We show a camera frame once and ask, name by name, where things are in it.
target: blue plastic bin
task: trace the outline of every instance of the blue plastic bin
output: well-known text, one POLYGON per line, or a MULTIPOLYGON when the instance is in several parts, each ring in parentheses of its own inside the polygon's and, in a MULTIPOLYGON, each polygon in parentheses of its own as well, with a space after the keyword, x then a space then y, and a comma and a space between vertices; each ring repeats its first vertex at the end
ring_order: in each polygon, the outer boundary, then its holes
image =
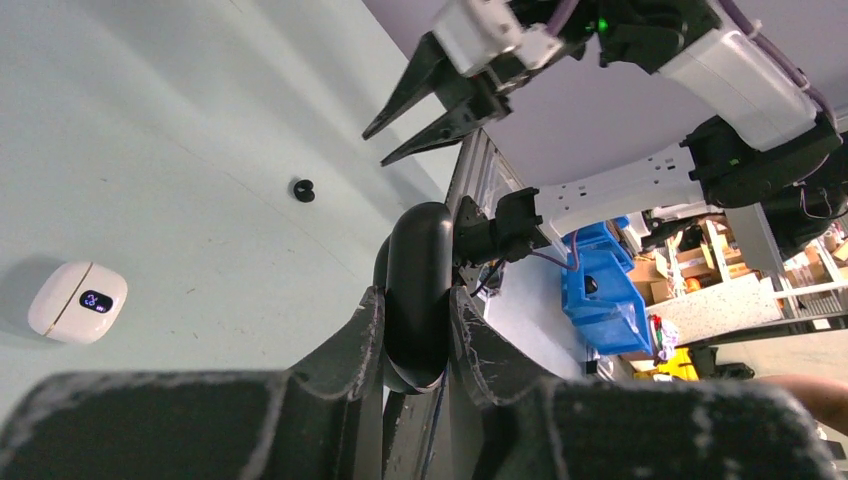
MULTIPOLYGON (((563 242, 570 244, 570 235, 563 242)), ((653 353, 645 301, 627 277, 633 260, 603 223, 580 229, 577 242, 580 267, 562 274, 563 312, 602 355, 653 353), (586 293, 587 275, 598 284, 595 293, 586 293)))

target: cardboard box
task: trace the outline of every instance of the cardboard box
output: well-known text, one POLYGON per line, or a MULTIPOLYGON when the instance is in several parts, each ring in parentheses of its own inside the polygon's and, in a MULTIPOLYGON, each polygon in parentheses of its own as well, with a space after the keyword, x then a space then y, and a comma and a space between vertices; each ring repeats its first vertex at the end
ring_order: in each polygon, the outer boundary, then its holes
POLYGON ((654 282, 651 284, 651 296, 653 297, 654 303, 656 305, 658 303, 662 303, 666 300, 674 298, 674 295, 671 293, 671 285, 668 284, 668 281, 660 281, 654 282))
MULTIPOLYGON (((815 262, 810 262, 808 265, 798 266, 793 270, 786 272, 786 278, 789 280, 789 284, 792 285, 793 288, 809 287, 831 281, 827 270, 824 268, 821 260, 818 259, 818 256, 816 256, 815 262)), ((830 293, 820 292, 804 295, 802 299, 804 297, 817 299, 826 298, 828 296, 830 296, 830 293)))
POLYGON ((725 240, 727 240, 728 245, 736 243, 736 236, 733 235, 733 230, 728 228, 727 230, 722 232, 722 235, 724 235, 724 238, 725 240))
MULTIPOLYGON (((721 253, 724 255, 724 263, 727 266, 745 262, 745 259, 742 257, 741 250, 737 250, 735 248, 725 248, 722 250, 721 253)), ((713 270, 718 270, 718 266, 713 261, 712 255, 707 257, 707 266, 713 270)))
POLYGON ((745 275, 748 275, 749 273, 754 272, 753 270, 748 268, 748 265, 745 265, 744 263, 737 263, 737 264, 734 264, 734 265, 728 265, 727 271, 728 271, 728 273, 730 273, 731 279, 744 277, 745 275))
POLYGON ((634 268, 627 277, 633 283, 656 282, 668 278, 668 261, 662 255, 654 255, 654 258, 636 258, 633 262, 634 268))
POLYGON ((848 260, 848 240, 842 242, 842 245, 836 247, 836 250, 831 254, 833 258, 838 258, 840 261, 848 260))
POLYGON ((812 245, 807 245, 807 248, 804 249, 804 255, 806 255, 807 261, 810 263, 821 262, 819 251, 812 245))
POLYGON ((638 257, 633 263, 634 268, 627 277, 645 300, 645 305, 653 305, 654 296, 651 285, 668 281, 668 262, 662 255, 654 255, 653 258, 638 257))
POLYGON ((710 255, 707 246, 703 244, 701 248, 677 254, 677 265, 680 267, 683 278, 712 275, 715 272, 715 266, 710 266, 712 263, 712 255, 710 255))
POLYGON ((642 300, 645 301, 646 307, 650 307, 654 304, 654 294, 651 292, 651 284, 652 282, 633 282, 633 286, 636 287, 636 291, 639 292, 642 300))

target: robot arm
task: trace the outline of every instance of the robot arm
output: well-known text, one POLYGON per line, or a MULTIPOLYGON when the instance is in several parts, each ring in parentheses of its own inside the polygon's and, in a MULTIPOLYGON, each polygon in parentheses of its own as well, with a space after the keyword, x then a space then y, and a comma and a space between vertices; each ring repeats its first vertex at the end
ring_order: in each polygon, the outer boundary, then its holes
POLYGON ((447 113, 382 164, 458 143, 508 115, 510 92, 566 56, 581 59, 594 36, 601 67, 636 64, 716 110, 681 144, 712 205, 767 198, 841 145, 821 94, 731 0, 450 0, 363 137, 435 93, 447 113))

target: floor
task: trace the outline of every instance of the floor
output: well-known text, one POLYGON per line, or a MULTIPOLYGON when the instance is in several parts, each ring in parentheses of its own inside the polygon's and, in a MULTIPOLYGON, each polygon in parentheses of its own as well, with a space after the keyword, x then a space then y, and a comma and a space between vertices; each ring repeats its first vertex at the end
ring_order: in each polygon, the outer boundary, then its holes
MULTIPOLYGON (((758 377, 788 373, 818 375, 848 382, 848 331, 721 345, 718 363, 745 362, 758 377)), ((825 428, 828 438, 848 451, 848 437, 825 428)), ((838 462, 848 470, 848 461, 838 462)))

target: yellow object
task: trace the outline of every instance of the yellow object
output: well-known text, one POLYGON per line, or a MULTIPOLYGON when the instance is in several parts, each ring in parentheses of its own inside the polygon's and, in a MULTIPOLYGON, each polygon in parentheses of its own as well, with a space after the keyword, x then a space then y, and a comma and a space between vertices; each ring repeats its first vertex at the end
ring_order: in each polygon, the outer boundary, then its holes
POLYGON ((701 289, 701 282, 697 278, 686 279, 686 293, 697 292, 701 289))
POLYGON ((637 380, 650 380, 654 375, 663 373, 673 377, 678 377, 687 382, 697 382, 698 374, 695 372, 695 367, 692 365, 692 360, 689 358, 689 349, 678 348, 674 352, 674 357, 672 357, 668 363, 660 365, 653 370, 648 370, 647 372, 636 372, 633 374, 633 378, 637 380))

